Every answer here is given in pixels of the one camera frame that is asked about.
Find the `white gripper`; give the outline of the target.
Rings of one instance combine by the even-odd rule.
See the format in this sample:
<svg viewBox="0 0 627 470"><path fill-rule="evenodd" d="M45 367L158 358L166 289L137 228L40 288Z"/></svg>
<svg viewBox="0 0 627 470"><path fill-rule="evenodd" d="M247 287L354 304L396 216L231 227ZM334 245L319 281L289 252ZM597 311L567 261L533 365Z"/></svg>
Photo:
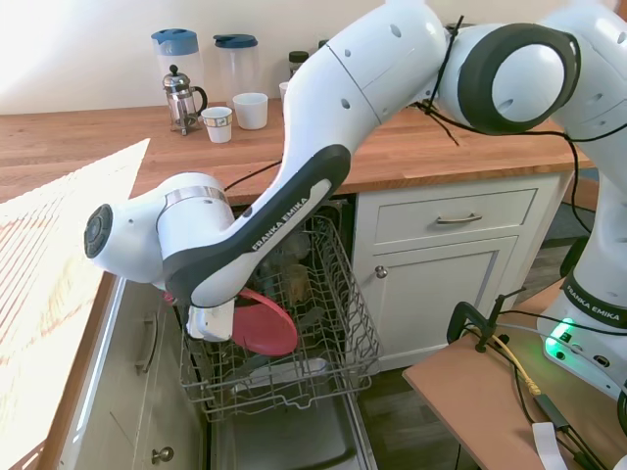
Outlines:
<svg viewBox="0 0 627 470"><path fill-rule="evenodd" d="M231 339L235 301L216 307L188 309L187 333L194 339L218 343Z"/></svg>

